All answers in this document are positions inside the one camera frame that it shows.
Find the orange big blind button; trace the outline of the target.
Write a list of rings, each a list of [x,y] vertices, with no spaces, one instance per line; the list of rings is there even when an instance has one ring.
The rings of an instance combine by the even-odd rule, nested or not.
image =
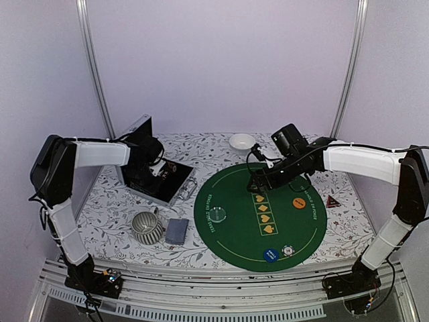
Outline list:
[[[303,198],[295,198],[292,204],[297,209],[304,209],[306,207],[306,201]]]

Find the white chip stack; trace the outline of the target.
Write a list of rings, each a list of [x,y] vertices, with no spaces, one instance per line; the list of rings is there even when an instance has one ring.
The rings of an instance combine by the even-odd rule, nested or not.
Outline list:
[[[287,258],[292,257],[295,254],[295,249],[293,246],[285,245],[282,248],[282,254]]]

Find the clear acrylic dealer button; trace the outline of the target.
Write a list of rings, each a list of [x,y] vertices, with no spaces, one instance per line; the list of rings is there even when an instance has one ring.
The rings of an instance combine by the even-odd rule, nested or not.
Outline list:
[[[213,207],[210,210],[210,220],[214,223],[220,223],[227,217],[226,211],[222,207]]]

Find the blue small blind button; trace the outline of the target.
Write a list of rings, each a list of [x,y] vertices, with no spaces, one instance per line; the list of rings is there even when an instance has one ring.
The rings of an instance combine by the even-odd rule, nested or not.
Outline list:
[[[272,263],[277,262],[280,258],[280,254],[276,249],[270,248],[263,251],[263,259],[266,262]]]

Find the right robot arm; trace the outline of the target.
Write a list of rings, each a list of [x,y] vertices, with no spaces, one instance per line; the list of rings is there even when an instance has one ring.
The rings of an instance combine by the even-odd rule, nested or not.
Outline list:
[[[344,172],[370,216],[377,209],[390,212],[372,218],[377,233],[347,276],[349,290],[361,292],[375,271],[428,220],[428,146],[384,148],[325,136],[308,141],[293,123],[273,133],[271,140],[276,153],[257,142],[249,149],[249,155],[264,165],[249,171],[248,191],[275,190],[316,172]]]

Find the aluminium poker chip case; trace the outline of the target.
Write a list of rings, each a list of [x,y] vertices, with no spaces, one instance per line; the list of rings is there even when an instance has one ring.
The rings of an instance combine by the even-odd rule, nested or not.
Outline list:
[[[166,158],[165,145],[153,135],[150,115],[141,116],[117,140],[131,148],[128,163],[116,167],[118,179],[128,191],[159,205],[172,207],[178,199],[188,200],[198,187],[194,177],[195,168]],[[176,163],[175,173],[163,171],[166,161]],[[154,195],[147,195],[129,186],[129,169],[144,166],[148,166],[151,173],[161,179],[160,188]]]

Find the poker chips back row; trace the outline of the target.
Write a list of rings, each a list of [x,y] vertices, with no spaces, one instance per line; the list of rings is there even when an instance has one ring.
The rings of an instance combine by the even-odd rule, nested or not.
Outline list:
[[[177,166],[175,162],[166,161],[162,169],[164,172],[175,173],[177,171]]]

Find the red black triangle button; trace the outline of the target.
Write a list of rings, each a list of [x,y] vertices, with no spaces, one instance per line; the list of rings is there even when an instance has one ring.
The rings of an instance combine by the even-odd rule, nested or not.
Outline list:
[[[340,205],[341,204],[336,199],[334,199],[330,195],[328,196],[327,203],[326,203],[327,208],[340,207]]]

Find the white ceramic bowl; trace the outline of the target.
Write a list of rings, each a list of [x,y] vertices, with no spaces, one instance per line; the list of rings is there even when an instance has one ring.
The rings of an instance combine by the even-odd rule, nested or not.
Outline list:
[[[229,138],[229,145],[239,151],[250,150],[255,143],[255,138],[246,133],[236,133]]]

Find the blue playing card deck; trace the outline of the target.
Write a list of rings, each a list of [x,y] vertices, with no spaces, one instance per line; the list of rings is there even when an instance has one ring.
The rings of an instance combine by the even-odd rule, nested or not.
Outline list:
[[[172,245],[183,245],[186,239],[186,232],[189,220],[170,219],[166,230],[166,243]]]

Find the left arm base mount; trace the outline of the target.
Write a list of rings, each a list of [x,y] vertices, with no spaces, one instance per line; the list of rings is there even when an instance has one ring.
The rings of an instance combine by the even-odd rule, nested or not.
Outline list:
[[[93,269],[69,269],[64,285],[74,290],[111,299],[118,299],[123,287],[123,278],[116,273],[95,272]]]

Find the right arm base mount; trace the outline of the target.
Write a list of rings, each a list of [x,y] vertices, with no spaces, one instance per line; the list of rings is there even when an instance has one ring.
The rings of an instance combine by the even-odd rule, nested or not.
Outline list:
[[[327,274],[322,279],[322,287],[328,299],[347,297],[361,292],[375,290],[381,286],[378,271],[352,268],[347,274]]]

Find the right aluminium frame post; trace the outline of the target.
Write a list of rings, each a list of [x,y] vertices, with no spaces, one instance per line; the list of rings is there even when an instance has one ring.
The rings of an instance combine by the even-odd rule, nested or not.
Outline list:
[[[343,123],[343,119],[347,110],[349,96],[351,94],[351,89],[353,86],[353,79],[358,65],[359,52],[361,49],[363,36],[365,33],[367,9],[368,9],[368,0],[358,0],[357,12],[355,16],[355,25],[353,30],[352,42],[351,42],[351,51],[349,54],[349,60],[347,63],[343,87],[341,89],[341,94],[339,97],[339,103],[336,109],[334,121],[330,131],[330,137],[332,138],[338,137],[341,130],[341,125]]]

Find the aluminium frame post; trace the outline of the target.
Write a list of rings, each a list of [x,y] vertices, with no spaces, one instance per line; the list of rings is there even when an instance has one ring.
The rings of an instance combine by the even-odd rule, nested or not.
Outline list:
[[[111,119],[111,115],[109,113],[109,109],[107,106],[107,101],[105,98],[103,85],[101,82],[101,76],[99,73],[99,68],[97,66],[97,57],[95,53],[95,47],[93,43],[93,37],[90,28],[90,20],[88,14],[88,3],[85,0],[77,0],[76,8],[78,14],[78,20],[80,24],[80,31],[82,34],[82,41],[84,44],[84,51],[86,54],[86,58],[88,60],[88,67],[90,70],[90,75],[93,82],[93,87],[95,90],[95,95],[97,98],[97,102],[99,105],[99,109],[101,112],[101,117],[103,120],[103,124],[107,131],[107,135],[109,138],[113,139],[115,137],[115,130],[113,127],[113,122]]]
[[[361,49],[363,36],[365,33],[367,9],[368,9],[368,0],[358,0],[357,12],[355,16],[355,25],[353,30],[352,42],[351,42],[351,51],[349,54],[349,60],[347,63],[343,87],[341,89],[341,94],[339,97],[339,103],[336,109],[334,121],[330,131],[330,137],[332,138],[338,137],[341,130],[341,125],[343,123],[343,119],[347,110],[349,96],[351,94],[351,89],[353,86],[353,79],[358,65],[359,52]]]

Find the left aluminium frame post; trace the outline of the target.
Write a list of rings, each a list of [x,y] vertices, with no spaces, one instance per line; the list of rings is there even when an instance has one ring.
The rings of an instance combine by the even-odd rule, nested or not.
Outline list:
[[[101,117],[103,120],[103,124],[107,131],[107,135],[109,138],[113,139],[115,137],[115,130],[113,127],[113,122],[111,119],[111,115],[109,113],[109,109],[107,106],[107,101],[105,98],[103,85],[101,82],[101,76],[99,73],[99,68],[97,66],[97,57],[95,53],[95,47],[93,43],[93,37],[90,28],[90,20],[88,14],[88,3],[85,0],[77,0],[76,8],[78,14],[78,20],[80,24],[80,31],[82,34],[82,41],[84,44],[84,51],[86,54],[86,58],[88,60],[88,67],[90,70],[90,75],[93,82],[93,87],[95,90],[95,95],[97,98],[97,102],[99,105],[99,109],[101,112]]]

